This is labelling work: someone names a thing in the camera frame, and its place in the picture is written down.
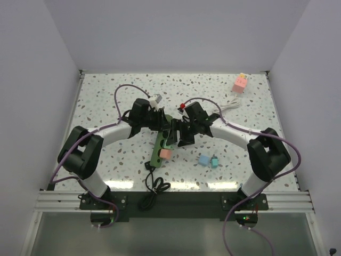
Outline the green power strip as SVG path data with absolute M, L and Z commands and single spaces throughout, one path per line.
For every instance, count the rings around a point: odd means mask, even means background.
M 166 114 L 166 120 L 168 124 L 165 128 L 162 128 L 160 131 L 158 131 L 151 154 L 150 165 L 155 168 L 160 168 L 163 161 L 163 159 L 160 157 L 160 152 L 163 148 L 165 140 L 168 138 L 169 131 L 171 129 L 172 116 Z

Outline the salmon plug cube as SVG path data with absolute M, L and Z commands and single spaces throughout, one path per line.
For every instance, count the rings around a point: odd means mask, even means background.
M 162 159 L 171 159 L 173 151 L 170 149 L 162 149 L 160 151 L 159 157 Z

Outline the blue plug cube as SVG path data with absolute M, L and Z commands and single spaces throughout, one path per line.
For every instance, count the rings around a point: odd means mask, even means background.
M 200 155 L 198 158 L 198 164 L 201 166 L 208 166 L 210 164 L 210 158 L 205 155 Z

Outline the teal plug cube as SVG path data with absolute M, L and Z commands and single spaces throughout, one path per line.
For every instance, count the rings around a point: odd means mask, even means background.
M 218 168 L 218 165 L 219 165 L 218 157 L 213 156 L 213 157 L 211 158 L 210 164 L 211 164 L 211 168 L 212 168 L 212 169 Z

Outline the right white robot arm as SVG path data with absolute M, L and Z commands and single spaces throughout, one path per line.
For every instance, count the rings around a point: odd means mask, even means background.
M 207 114 L 199 102 L 182 110 L 182 118 L 170 122 L 168 144 L 184 147 L 195 143 L 196 134 L 222 139 L 247 151 L 252 174 L 238 190 L 238 205 L 245 210 L 256 204 L 259 194 L 290 162 L 291 157 L 276 131 L 267 128 L 252 131 L 228 122 L 221 114 Z

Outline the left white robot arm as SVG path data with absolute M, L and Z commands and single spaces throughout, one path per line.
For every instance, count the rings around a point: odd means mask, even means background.
M 98 209 L 109 206 L 111 190 L 97 169 L 102 148 L 119 140 L 129 139 L 142 128 L 166 131 L 171 128 L 171 116 L 164 109 L 156 109 L 146 99 L 136 99 L 130 110 L 118 122 L 103 127 L 87 129 L 74 127 L 58 155 L 58 167 L 74 174 L 92 195 L 92 204 Z

